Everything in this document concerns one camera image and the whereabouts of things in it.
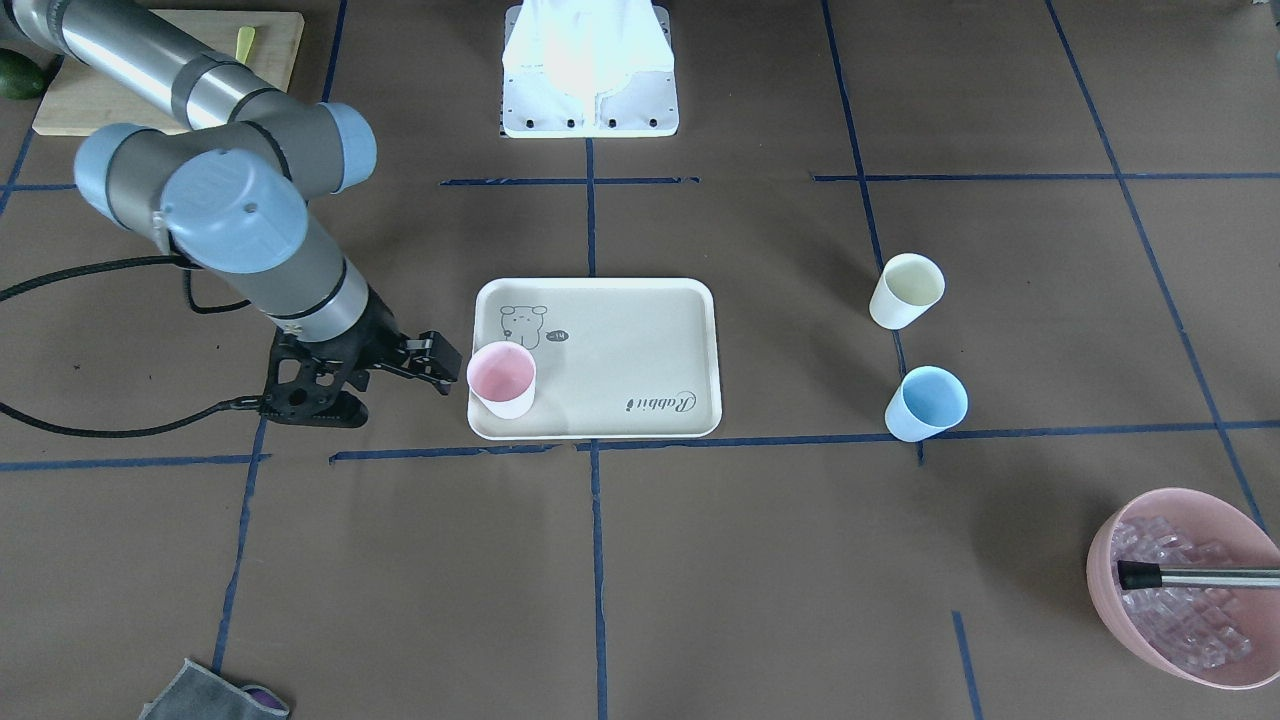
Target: pink bowl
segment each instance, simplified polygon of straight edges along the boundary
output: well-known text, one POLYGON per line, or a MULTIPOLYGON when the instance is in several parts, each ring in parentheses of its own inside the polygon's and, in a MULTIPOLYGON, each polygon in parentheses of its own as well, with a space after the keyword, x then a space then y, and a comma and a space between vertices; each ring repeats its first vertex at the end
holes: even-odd
POLYGON ((1228 691, 1262 687, 1280 676, 1280 591, 1231 591, 1240 601, 1234 618, 1240 633, 1253 642, 1243 660, 1192 675, 1160 655, 1143 639, 1120 603, 1120 588, 1111 575, 1111 534, 1116 523, 1130 518, 1164 515, 1197 543, 1221 542, 1239 565, 1280 565, 1280 548, 1247 515, 1231 505, 1187 488, 1161 488, 1140 495, 1112 515, 1089 546, 1085 574, 1089 594, 1102 623, 1134 655, 1165 673, 1228 691))

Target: cartoon bear print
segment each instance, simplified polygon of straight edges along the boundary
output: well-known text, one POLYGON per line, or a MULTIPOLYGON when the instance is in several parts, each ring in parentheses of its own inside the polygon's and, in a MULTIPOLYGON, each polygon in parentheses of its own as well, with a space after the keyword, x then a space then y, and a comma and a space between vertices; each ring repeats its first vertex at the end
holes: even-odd
POLYGON ((532 350, 543 337, 545 315, 545 305, 503 305, 502 334, 511 342, 518 342, 526 350, 532 350))

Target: gray cloth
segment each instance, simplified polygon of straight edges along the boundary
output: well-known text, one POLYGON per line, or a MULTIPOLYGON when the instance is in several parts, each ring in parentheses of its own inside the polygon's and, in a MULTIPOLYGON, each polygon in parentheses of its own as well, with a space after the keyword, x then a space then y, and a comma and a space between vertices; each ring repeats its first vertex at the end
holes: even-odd
MULTIPOLYGON (((248 689, 271 694, 259 685, 248 685, 248 689)), ((268 707, 253 700, 247 689, 187 660, 160 697, 142 707, 138 720, 279 720, 288 716, 288 710, 268 707)))

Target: avocado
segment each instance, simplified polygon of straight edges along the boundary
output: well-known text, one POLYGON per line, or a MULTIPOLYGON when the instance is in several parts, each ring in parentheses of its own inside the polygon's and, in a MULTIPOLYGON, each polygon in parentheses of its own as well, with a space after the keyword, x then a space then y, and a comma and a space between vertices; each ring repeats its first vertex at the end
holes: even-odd
POLYGON ((31 58, 0 47, 0 97, 31 100, 45 92, 45 72, 31 58))

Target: blue joint cap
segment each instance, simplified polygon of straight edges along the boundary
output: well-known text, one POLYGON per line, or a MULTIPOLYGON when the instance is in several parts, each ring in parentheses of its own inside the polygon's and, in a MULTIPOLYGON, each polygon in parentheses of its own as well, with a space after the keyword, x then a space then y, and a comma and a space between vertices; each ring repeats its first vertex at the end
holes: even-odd
POLYGON ((111 211, 111 204, 106 199, 106 174, 111 170, 115 151, 125 140, 145 129, 147 128, 133 123, 106 126, 84 138, 76 151, 76 187, 95 210, 122 228, 124 225, 111 211))
POLYGON ((183 163, 160 193, 160 210, 192 260, 237 275, 279 266, 307 234, 297 188, 247 150, 210 150, 183 163))
POLYGON ((374 174, 374 167, 378 164, 378 141, 364 115, 351 105, 321 102, 320 106, 333 115, 333 122, 338 126, 338 137, 342 140, 342 184, 333 191, 337 195, 374 174))

